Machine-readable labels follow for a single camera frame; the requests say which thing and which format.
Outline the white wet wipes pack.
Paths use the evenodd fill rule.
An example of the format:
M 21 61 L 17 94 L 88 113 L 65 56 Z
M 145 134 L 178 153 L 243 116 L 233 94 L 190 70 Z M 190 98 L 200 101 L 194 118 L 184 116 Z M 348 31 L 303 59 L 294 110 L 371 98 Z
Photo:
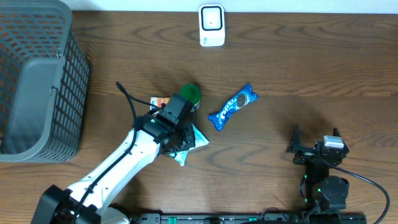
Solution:
M 193 135 L 195 137 L 195 145 L 189 147 L 189 149 L 186 151 L 171 153 L 171 157 L 175 161 L 177 161 L 181 166 L 185 165 L 187 157 L 191 151 L 199 147 L 207 146 L 210 143 L 209 139 L 194 124 L 191 124 L 191 128 L 193 130 Z

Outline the orange tissue pack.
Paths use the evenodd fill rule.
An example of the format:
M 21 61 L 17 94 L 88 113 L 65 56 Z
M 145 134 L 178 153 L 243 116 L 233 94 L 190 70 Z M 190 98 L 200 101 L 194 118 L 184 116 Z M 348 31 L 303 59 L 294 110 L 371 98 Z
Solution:
M 170 97 L 156 97 L 153 96 L 150 98 L 150 109 L 153 110 L 156 107 L 161 108 L 162 104 L 167 104 L 170 100 Z

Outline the green lid white jar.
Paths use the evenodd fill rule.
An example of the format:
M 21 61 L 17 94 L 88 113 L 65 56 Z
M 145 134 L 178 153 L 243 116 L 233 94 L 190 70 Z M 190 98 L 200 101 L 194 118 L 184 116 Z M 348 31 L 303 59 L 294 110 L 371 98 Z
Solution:
M 201 91 L 198 86 L 194 84 L 186 84 L 180 89 L 180 96 L 191 102 L 196 109 L 199 109 L 201 104 Z

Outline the blue Oreo cookie pack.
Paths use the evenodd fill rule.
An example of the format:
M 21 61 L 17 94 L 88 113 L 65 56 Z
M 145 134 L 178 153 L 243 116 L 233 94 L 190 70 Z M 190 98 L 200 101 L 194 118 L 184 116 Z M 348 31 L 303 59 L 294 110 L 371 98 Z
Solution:
M 232 96 L 222 107 L 222 109 L 208 115 L 208 120 L 213 124 L 217 131 L 222 131 L 230 117 L 241 108 L 258 100 L 259 96 L 252 90 L 250 83 L 246 84 L 237 94 Z

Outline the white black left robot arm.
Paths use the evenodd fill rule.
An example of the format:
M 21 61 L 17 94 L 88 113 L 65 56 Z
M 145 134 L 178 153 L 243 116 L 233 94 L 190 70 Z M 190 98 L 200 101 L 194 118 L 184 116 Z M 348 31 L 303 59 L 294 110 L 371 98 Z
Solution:
M 130 216 L 113 206 L 114 198 L 159 155 L 183 164 L 201 135 L 190 121 L 173 124 L 146 114 L 88 175 L 65 190 L 50 186 L 39 200 L 32 223 L 130 223 Z

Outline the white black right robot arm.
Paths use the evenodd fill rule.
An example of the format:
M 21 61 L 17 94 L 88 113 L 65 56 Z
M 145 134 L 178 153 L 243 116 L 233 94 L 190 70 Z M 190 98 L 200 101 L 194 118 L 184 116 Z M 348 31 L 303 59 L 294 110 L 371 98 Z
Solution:
M 300 130 L 296 126 L 286 148 L 294 154 L 293 163 L 305 166 L 300 184 L 300 194 L 305 199 L 304 219 L 320 214 L 338 213 L 346 208 L 349 182 L 341 177 L 330 175 L 330 169 L 342 163 L 349 149 L 341 138 L 338 129 L 331 136 L 324 136 L 313 147 L 301 144 Z

